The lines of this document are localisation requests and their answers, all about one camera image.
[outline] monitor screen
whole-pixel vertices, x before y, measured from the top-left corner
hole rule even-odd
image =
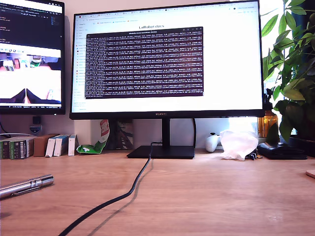
[[[0,0],[0,112],[64,114],[64,3]]]
[[[74,15],[72,119],[261,116],[257,0]]]

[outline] wooden desk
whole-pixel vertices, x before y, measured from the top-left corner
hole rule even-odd
[[[1,201],[1,235],[56,236],[124,194],[146,162],[127,153],[1,160],[2,185],[55,177],[53,186]],[[308,169],[315,160],[155,159],[135,199],[100,210],[69,235],[314,236],[315,179]]]

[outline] taskbar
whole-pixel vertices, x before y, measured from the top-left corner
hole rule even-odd
[[[0,104],[0,108],[9,108],[9,109],[16,109],[16,108],[19,108],[19,109],[61,109],[61,105],[58,105],[58,106],[47,106],[47,104],[45,105],[42,105],[42,104],[38,104],[36,106],[17,106],[17,105],[2,105]]]

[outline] secondary monitor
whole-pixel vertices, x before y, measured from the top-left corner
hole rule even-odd
[[[0,0],[0,113],[64,114],[64,3]]]

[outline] green plastic packet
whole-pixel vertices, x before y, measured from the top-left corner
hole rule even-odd
[[[78,153],[101,154],[103,148],[106,146],[109,137],[108,120],[104,119],[100,122],[101,138],[93,145],[80,145],[77,148]]]

